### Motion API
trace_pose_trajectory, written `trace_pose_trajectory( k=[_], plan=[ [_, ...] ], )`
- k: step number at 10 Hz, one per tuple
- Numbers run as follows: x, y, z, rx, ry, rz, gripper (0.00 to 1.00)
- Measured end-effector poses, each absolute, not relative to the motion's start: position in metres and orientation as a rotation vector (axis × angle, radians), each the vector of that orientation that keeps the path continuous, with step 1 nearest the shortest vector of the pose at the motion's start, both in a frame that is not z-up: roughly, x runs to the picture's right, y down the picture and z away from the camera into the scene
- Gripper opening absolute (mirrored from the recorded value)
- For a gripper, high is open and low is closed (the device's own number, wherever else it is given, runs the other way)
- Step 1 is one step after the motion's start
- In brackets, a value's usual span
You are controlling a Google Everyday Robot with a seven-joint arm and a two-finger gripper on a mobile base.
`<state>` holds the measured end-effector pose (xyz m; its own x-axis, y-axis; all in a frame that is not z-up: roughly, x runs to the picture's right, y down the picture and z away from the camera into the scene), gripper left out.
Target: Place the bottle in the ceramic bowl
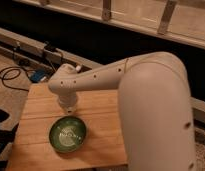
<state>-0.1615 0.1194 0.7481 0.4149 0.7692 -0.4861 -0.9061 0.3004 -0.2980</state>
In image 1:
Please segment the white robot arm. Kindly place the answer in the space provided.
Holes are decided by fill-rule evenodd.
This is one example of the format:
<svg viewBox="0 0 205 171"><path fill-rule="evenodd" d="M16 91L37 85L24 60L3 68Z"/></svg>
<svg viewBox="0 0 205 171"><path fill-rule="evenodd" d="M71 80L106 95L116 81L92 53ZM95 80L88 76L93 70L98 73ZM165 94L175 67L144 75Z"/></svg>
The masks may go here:
<svg viewBox="0 0 205 171"><path fill-rule="evenodd" d="M196 171L191 94L177 56L148 53L83 73L63 64L48 86L66 111L78 91L117 91L129 171Z"/></svg>

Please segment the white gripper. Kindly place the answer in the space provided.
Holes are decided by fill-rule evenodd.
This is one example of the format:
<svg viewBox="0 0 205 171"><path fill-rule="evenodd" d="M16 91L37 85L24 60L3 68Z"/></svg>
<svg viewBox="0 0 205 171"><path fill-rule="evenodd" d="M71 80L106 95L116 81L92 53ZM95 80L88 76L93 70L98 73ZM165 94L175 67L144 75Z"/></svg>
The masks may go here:
<svg viewBox="0 0 205 171"><path fill-rule="evenodd" d="M76 111L77 100L78 98L75 92L58 96L58 104L65 114L73 114Z"/></svg>

